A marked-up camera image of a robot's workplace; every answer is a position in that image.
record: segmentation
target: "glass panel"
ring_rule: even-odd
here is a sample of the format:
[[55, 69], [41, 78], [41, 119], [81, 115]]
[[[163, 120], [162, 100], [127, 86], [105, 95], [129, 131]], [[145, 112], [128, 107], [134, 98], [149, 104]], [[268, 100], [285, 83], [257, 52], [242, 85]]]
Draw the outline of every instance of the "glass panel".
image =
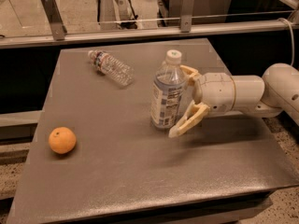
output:
[[[68, 34], [179, 26], [181, 0], [56, 0]], [[279, 0], [195, 0], [193, 24], [288, 18]], [[51, 35], [40, 0], [0, 0], [5, 36]]]

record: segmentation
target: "water bottle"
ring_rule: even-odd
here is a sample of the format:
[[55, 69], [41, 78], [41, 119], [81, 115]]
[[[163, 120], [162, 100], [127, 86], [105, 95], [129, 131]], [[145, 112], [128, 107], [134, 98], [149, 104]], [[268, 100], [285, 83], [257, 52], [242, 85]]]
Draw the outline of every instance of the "water bottle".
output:
[[156, 72], [151, 98], [151, 120], [158, 129], [175, 125], [186, 77], [180, 69], [181, 53], [171, 49]]
[[100, 72], [120, 85], [127, 86], [133, 82], [134, 69], [109, 53], [102, 50], [90, 50], [88, 56]]

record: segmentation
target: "orange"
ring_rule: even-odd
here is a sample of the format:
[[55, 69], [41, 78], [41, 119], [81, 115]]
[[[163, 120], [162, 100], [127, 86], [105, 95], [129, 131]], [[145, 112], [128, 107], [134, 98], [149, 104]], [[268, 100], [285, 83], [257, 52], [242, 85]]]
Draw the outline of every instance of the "orange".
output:
[[71, 151], [77, 138], [75, 134], [66, 127], [59, 127], [54, 129], [49, 136], [50, 148], [59, 154], [65, 154]]

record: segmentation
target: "table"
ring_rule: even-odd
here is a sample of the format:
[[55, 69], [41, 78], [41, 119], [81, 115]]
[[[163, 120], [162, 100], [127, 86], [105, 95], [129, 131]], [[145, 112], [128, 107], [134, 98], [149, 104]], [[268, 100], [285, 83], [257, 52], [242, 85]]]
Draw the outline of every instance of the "table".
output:
[[[135, 69], [126, 89], [94, 71], [90, 49], [60, 54], [8, 224], [219, 223], [254, 216], [270, 204], [269, 193], [299, 185], [261, 119], [205, 119], [177, 139], [150, 123], [152, 80], [169, 49], [202, 74], [229, 74], [207, 39], [93, 48]], [[48, 145], [60, 126], [78, 138], [64, 156]]]

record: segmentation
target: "upright bottle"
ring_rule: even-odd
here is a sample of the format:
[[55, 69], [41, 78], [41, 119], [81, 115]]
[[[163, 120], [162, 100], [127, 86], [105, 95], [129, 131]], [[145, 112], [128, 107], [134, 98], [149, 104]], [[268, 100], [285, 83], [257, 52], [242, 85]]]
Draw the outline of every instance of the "upright bottle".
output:
[[133, 82], [134, 69], [102, 50], [90, 50], [89, 58], [96, 68], [122, 86]]
[[151, 98], [151, 119], [158, 129], [169, 129], [176, 123], [186, 77], [180, 69], [181, 53], [171, 49], [156, 72]]

